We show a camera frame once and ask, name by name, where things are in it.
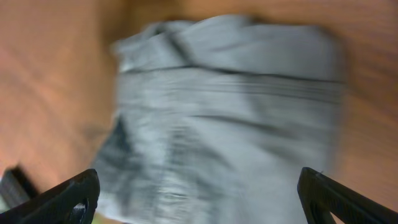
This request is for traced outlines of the grey shorts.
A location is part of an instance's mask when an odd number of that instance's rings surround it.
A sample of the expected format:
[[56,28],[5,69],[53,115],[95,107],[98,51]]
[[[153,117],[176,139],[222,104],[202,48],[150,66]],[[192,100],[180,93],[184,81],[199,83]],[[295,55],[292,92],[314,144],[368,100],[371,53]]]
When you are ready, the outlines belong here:
[[327,170],[341,50],[314,26],[225,15],[120,40],[98,213],[124,223],[305,223],[303,167]]

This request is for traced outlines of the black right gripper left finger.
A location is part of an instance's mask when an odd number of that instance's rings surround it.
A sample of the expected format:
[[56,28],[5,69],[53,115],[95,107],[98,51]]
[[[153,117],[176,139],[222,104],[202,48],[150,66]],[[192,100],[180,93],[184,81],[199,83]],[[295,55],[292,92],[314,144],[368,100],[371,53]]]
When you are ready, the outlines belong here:
[[29,201],[1,212],[1,224],[91,224],[99,195],[97,172],[87,169],[39,192]]

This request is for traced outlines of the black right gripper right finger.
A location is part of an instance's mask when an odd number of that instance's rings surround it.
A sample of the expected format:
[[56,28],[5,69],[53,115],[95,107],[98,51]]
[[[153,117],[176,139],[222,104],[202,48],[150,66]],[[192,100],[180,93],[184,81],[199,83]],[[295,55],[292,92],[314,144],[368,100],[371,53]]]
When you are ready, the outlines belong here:
[[297,184],[309,224],[394,224],[397,212],[345,187],[333,179],[304,167]]

